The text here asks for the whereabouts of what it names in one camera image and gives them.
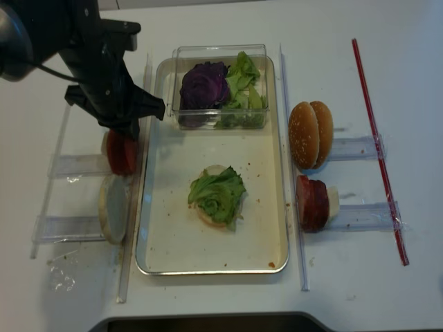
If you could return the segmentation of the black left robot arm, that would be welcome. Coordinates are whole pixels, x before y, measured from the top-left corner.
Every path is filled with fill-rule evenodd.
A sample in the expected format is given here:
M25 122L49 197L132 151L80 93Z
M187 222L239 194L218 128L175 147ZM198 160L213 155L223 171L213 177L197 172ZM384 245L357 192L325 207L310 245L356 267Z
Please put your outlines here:
M60 55L71 72L65 100L99 125L136 133L138 119L162 120L164 102L136 86L124 54L137 48L136 22L103 19L97 1L2 1L1 77L24 79Z

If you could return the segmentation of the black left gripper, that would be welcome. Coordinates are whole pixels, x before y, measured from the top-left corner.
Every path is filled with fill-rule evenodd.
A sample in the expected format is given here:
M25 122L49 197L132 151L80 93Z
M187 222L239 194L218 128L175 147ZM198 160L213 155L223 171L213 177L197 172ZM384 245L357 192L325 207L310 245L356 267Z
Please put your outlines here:
M136 50L136 35L140 31L141 25L136 22L83 21L78 24L70 46L60 51L79 81L66 90L68 104L80 107L100 125L131 140L139 137L137 118L154 116L163 120L165 115L164 101L135 86L123 61L127 50Z

